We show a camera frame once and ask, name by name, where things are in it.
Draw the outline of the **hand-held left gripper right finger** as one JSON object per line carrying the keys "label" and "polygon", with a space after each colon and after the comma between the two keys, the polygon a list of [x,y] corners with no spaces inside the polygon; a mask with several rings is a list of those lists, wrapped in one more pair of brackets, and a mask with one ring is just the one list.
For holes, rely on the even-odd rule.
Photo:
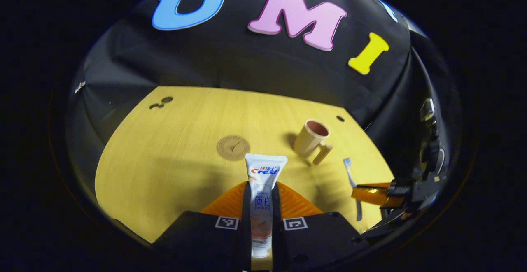
{"label": "hand-held left gripper right finger", "polygon": [[350,271],[369,241],[339,212],[285,218],[282,188],[276,183],[272,191],[272,271]]}

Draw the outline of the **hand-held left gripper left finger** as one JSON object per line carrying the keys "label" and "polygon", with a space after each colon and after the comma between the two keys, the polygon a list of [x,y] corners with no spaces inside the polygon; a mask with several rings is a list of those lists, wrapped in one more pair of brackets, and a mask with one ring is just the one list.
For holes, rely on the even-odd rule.
{"label": "hand-held left gripper left finger", "polygon": [[243,182],[233,202],[238,214],[183,212],[152,244],[177,272],[248,272],[252,265],[250,186]]}

